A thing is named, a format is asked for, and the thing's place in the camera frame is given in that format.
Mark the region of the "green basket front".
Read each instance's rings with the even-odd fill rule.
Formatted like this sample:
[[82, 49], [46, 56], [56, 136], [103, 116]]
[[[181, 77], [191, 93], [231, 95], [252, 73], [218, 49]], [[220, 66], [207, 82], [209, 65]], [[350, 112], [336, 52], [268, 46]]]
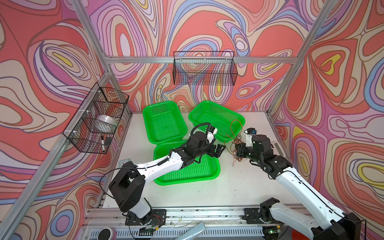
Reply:
[[[186, 140], [157, 145], [154, 150], [154, 160], [168, 155], [171, 149], [178, 148], [185, 142]], [[155, 179], [155, 183], [160, 186], [168, 186], [175, 184], [208, 181], [217, 178], [220, 172], [221, 167], [219, 159], [204, 155], [202, 156], [200, 164], [194, 162], [192, 165], [186, 168], [165, 174]]]

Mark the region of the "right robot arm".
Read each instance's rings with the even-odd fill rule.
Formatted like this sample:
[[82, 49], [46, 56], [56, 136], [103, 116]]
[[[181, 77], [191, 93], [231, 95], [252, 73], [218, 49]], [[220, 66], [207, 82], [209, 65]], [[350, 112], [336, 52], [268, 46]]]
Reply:
[[246, 142], [237, 144], [239, 158], [247, 158], [250, 164], [261, 168], [271, 180], [285, 187], [310, 212], [308, 217], [276, 198], [260, 203], [257, 213], [245, 213], [247, 222], [282, 222], [311, 240], [358, 240], [361, 237], [362, 220], [354, 213], [347, 214], [332, 204], [311, 186], [283, 156], [274, 154], [270, 139], [258, 135], [249, 128]]

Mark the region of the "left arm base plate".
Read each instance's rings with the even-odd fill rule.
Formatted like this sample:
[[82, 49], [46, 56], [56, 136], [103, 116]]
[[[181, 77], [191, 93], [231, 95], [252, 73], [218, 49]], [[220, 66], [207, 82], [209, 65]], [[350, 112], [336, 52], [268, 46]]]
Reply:
[[143, 227], [161, 227], [166, 223], [167, 210], [154, 209], [146, 214], [143, 218], [139, 218], [133, 212], [126, 215], [126, 226], [143, 226]]

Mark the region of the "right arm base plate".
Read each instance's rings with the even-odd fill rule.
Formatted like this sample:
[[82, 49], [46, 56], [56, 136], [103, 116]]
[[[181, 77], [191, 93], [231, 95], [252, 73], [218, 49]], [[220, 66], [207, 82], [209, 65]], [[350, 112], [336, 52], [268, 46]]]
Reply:
[[245, 220], [247, 224], [265, 224], [265, 225], [281, 225], [284, 223], [279, 222], [275, 219], [269, 218], [267, 220], [262, 219], [262, 214], [260, 213], [260, 208], [245, 208], [244, 214], [242, 215], [242, 220]]

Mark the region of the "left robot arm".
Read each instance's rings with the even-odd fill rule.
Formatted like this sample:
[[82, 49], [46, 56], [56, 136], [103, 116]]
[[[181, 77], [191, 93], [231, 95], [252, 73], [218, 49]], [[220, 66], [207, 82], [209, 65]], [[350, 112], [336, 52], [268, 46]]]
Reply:
[[196, 132], [164, 157], [138, 165], [129, 161], [115, 169], [117, 173], [109, 184], [109, 191], [120, 211], [134, 213], [139, 219], [146, 218], [152, 212], [152, 207], [142, 197], [145, 186], [163, 175], [197, 163], [196, 159], [202, 156], [219, 158], [225, 145], [216, 145], [215, 141], [213, 133]]

